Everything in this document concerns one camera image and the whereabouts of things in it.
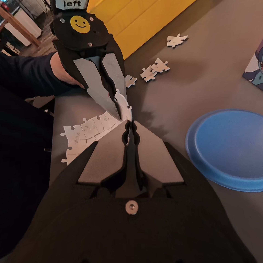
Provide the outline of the person's left hand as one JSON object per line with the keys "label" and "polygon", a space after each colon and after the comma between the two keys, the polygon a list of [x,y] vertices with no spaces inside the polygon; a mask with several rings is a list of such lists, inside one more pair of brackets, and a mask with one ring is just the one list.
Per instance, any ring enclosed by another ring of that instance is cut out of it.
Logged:
{"label": "person's left hand", "polygon": [[77,85],[77,86],[81,87],[82,89],[85,89],[81,83],[79,83],[77,80],[75,80],[73,77],[71,77],[66,72],[66,70],[62,66],[58,52],[55,52],[52,55],[52,57],[50,59],[50,65],[51,65],[51,70],[57,79],[59,79],[62,82],[65,82],[69,85],[72,85],[72,86]]}

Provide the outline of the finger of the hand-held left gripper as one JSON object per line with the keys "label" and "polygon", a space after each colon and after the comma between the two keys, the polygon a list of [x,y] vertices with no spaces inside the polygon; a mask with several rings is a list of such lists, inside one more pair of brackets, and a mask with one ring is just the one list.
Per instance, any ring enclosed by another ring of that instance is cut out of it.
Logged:
{"label": "finger of the hand-held left gripper", "polygon": [[104,110],[110,113],[117,120],[121,120],[115,102],[110,98],[109,92],[102,84],[101,75],[93,61],[84,58],[74,60],[74,64],[84,78],[88,88],[88,94]]}
{"label": "finger of the hand-held left gripper", "polygon": [[127,98],[126,81],[114,53],[107,53],[102,60],[102,64],[107,75],[114,84],[114,88],[118,89],[120,94]]}

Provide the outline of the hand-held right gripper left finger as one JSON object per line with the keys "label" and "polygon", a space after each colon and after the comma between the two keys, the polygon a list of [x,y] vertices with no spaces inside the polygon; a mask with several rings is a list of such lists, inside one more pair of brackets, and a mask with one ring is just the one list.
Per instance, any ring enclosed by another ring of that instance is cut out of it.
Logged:
{"label": "hand-held right gripper left finger", "polygon": [[89,158],[78,183],[115,192],[126,180],[127,144],[131,121],[126,120],[102,137]]}

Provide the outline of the white cabinet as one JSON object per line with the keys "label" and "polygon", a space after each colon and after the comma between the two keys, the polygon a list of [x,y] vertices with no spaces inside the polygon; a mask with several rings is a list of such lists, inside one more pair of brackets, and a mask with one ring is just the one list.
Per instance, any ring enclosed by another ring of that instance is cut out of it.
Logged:
{"label": "white cabinet", "polygon": [[42,30],[21,8],[15,15],[5,12],[1,8],[1,16],[7,21],[7,28],[19,41],[25,46],[30,44],[39,47],[41,42],[38,37],[41,36]]}

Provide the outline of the white assembled puzzle ball section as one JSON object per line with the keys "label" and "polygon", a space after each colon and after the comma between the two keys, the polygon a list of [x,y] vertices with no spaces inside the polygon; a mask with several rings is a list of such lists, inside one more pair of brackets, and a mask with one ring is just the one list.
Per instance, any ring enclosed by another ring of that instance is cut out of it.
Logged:
{"label": "white assembled puzzle ball section", "polygon": [[114,96],[115,101],[120,107],[121,120],[117,120],[108,112],[95,116],[89,120],[83,118],[84,123],[81,125],[64,126],[64,133],[61,136],[66,136],[68,147],[66,150],[66,159],[62,159],[62,163],[69,165],[77,156],[79,156],[93,142],[99,141],[107,133],[115,129],[123,121],[132,121],[132,109],[129,107],[126,98],[116,89]]}

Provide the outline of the yellow plastic bin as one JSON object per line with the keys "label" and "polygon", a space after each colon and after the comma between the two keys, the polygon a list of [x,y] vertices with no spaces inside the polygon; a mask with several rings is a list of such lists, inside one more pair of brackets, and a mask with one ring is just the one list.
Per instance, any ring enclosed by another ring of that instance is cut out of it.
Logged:
{"label": "yellow plastic bin", "polygon": [[113,35],[126,59],[195,0],[90,0],[95,14]]}

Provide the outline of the printed cardboard puzzle box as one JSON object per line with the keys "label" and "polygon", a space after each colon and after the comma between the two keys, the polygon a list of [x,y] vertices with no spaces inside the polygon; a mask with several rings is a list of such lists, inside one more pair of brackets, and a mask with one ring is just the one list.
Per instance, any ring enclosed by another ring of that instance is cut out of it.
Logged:
{"label": "printed cardboard puzzle box", "polygon": [[263,91],[263,40],[252,56],[242,77]]}

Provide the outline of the person's left forearm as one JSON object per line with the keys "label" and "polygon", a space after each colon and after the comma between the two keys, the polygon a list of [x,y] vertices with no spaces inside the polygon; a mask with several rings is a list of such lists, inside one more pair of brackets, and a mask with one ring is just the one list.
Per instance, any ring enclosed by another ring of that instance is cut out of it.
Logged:
{"label": "person's left forearm", "polygon": [[57,79],[50,65],[55,52],[39,57],[0,55],[0,84],[23,100],[33,97],[58,96],[77,85]]}

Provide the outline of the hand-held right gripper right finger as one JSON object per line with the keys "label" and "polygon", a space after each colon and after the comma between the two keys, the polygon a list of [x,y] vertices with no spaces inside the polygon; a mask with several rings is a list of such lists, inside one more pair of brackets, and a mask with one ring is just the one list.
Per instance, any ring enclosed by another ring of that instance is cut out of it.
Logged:
{"label": "hand-held right gripper right finger", "polygon": [[140,190],[155,192],[157,188],[184,182],[163,140],[133,121],[136,179]]}

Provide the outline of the blue round plastic stand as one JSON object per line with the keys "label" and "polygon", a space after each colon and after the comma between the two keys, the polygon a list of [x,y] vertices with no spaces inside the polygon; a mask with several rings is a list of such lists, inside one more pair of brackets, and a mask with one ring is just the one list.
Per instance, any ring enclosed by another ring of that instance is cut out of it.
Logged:
{"label": "blue round plastic stand", "polygon": [[185,147],[207,179],[236,191],[263,191],[262,115],[239,109],[204,114],[190,126]]}

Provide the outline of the wooden beam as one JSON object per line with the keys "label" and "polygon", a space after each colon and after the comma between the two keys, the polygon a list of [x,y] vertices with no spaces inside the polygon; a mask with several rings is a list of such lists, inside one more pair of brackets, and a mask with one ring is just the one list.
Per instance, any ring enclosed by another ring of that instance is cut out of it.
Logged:
{"label": "wooden beam", "polygon": [[0,15],[6,20],[6,22],[10,23],[19,33],[21,33],[31,44],[36,47],[40,46],[41,42],[3,7],[0,7]]}

